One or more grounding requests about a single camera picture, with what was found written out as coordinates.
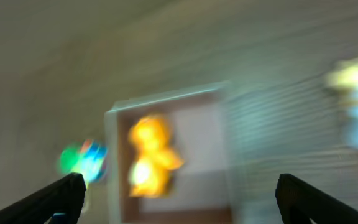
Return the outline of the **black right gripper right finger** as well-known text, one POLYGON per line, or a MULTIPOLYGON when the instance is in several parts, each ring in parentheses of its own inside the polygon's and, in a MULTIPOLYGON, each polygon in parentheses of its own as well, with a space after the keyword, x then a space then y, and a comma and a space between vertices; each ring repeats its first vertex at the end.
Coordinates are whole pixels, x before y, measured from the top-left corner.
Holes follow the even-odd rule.
POLYGON ((358 211, 291 174, 280 174, 275 198, 284 224, 358 224, 358 211))

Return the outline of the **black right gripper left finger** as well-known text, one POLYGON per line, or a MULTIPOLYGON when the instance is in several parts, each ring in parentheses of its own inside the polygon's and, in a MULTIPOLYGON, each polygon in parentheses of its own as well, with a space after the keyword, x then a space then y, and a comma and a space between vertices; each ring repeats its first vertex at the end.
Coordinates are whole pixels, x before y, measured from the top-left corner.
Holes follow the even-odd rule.
POLYGON ((83 176, 71 173, 0 210, 0 224, 77 224, 85 202, 83 176))

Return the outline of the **green round toy disc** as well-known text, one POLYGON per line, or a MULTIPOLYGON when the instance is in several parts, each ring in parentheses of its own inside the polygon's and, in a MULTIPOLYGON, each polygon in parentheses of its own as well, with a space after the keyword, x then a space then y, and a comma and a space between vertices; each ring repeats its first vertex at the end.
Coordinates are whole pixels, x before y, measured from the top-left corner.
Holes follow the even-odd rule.
POLYGON ((71 144, 64 148, 58 159, 58 169, 62 174, 69 174, 79 161, 81 149, 79 144, 71 144))

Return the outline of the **colourful puzzle cube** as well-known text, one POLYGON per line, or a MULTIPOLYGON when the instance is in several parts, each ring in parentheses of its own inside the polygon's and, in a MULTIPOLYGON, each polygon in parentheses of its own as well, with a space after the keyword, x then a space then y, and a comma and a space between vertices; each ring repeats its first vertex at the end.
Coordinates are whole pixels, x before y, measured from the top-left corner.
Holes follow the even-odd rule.
POLYGON ((102 179, 106 172, 106 146, 87 139, 80 150, 80 171, 84 181, 88 183, 97 182, 102 179))

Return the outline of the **orange dinosaur toy figure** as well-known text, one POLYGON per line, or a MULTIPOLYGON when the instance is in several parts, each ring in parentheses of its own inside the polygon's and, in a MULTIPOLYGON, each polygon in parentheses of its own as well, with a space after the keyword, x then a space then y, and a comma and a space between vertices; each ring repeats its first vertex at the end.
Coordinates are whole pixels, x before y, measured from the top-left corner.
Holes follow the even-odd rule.
POLYGON ((172 172, 184 160, 172 147, 172 129, 161 114, 141 117, 129 130, 129 142, 135 149, 128 181, 131 197, 161 197, 167 193, 172 172))

